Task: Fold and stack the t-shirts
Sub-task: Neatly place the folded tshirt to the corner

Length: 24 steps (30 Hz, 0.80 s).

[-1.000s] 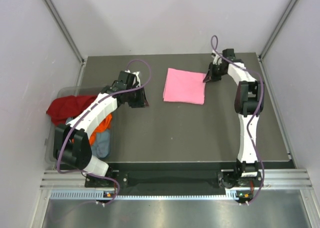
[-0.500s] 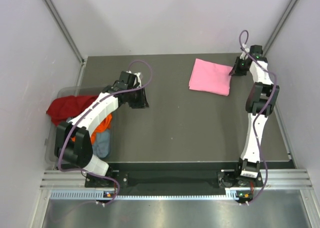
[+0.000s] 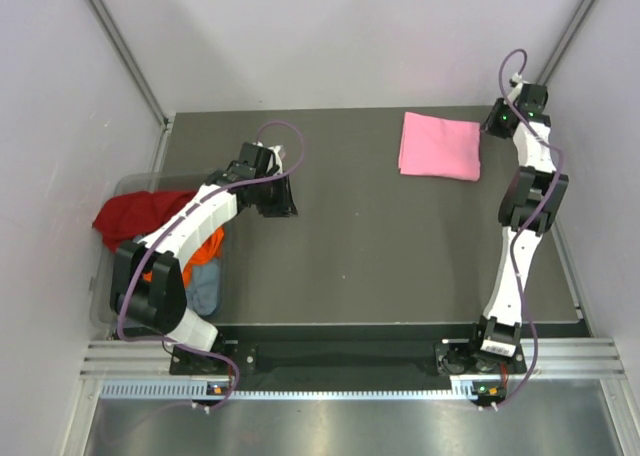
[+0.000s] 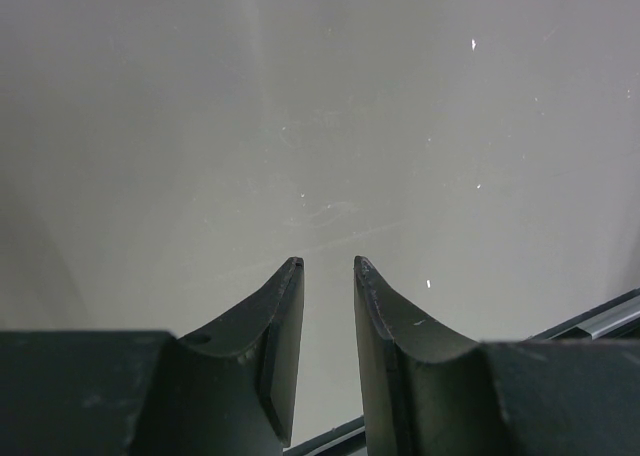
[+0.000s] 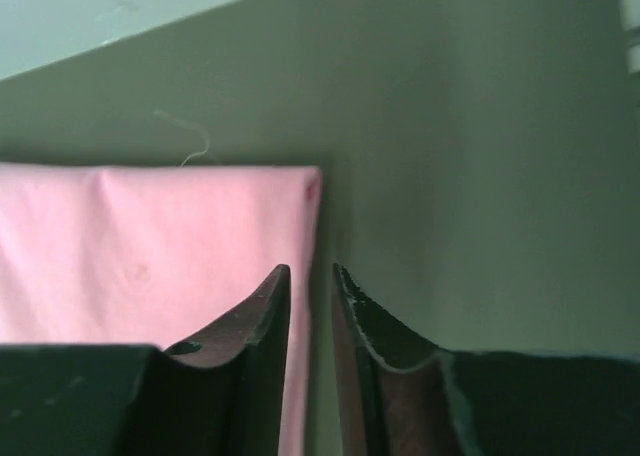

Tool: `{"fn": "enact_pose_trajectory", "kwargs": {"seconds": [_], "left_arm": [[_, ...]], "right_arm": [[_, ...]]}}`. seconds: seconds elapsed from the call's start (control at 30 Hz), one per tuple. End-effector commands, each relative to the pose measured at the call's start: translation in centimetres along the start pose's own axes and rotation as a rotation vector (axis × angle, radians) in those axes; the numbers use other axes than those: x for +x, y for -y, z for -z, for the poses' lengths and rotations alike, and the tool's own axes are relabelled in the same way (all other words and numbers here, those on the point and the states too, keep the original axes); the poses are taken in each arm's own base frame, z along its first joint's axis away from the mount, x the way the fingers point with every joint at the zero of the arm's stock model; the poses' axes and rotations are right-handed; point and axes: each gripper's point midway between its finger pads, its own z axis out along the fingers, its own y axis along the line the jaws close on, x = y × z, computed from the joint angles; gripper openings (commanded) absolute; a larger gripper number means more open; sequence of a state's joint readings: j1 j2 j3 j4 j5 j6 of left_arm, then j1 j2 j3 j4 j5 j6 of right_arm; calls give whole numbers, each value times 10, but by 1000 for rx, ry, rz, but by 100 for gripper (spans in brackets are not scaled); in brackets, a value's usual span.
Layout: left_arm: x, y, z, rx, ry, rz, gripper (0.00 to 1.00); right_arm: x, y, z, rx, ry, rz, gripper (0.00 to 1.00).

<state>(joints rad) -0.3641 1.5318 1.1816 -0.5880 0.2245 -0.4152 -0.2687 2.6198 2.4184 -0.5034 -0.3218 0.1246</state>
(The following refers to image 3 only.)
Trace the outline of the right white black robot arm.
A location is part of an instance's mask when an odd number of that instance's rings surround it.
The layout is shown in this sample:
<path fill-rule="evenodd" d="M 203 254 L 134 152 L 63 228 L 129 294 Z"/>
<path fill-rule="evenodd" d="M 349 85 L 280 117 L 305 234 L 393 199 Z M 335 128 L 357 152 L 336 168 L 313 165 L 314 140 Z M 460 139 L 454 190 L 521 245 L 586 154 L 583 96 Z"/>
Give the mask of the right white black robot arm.
<path fill-rule="evenodd" d="M 502 246 L 494 288 L 466 348 L 469 364 L 481 372 L 510 364 L 521 354 L 529 271 L 568 188 L 568 176 L 552 157 L 550 119 L 542 109 L 536 104 L 520 108 L 501 97 L 482 125 L 483 132 L 513 142 L 518 168 L 498 211 Z"/>

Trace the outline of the pink t shirt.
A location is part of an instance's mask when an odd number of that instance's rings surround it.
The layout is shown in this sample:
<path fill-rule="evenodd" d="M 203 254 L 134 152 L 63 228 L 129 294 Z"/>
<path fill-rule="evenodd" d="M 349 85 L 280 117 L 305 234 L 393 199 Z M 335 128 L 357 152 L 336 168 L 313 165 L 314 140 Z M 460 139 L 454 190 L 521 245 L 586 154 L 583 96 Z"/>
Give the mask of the pink t shirt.
<path fill-rule="evenodd" d="M 481 176 L 480 124 L 404 114 L 398 169 L 404 176 L 476 182 Z"/>

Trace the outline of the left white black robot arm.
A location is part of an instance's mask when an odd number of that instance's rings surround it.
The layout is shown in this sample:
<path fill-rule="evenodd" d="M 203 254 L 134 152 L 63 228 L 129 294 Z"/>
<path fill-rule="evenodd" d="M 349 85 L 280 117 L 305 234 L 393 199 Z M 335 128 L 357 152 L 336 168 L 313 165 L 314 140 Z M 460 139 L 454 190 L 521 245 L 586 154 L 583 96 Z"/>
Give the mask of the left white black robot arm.
<path fill-rule="evenodd" d="M 232 361 L 216 326 L 187 305 L 182 277 L 186 264 L 210 236 L 248 207 L 265 217 L 297 214 L 288 174 L 235 182 L 225 176 L 213 173 L 158 230 L 137 242 L 123 242 L 114 256 L 111 286 L 110 304 L 121 340 L 133 340 L 124 324 L 137 323 L 152 331 L 149 341 L 172 343 L 192 353 L 194 363 L 209 373 Z"/>

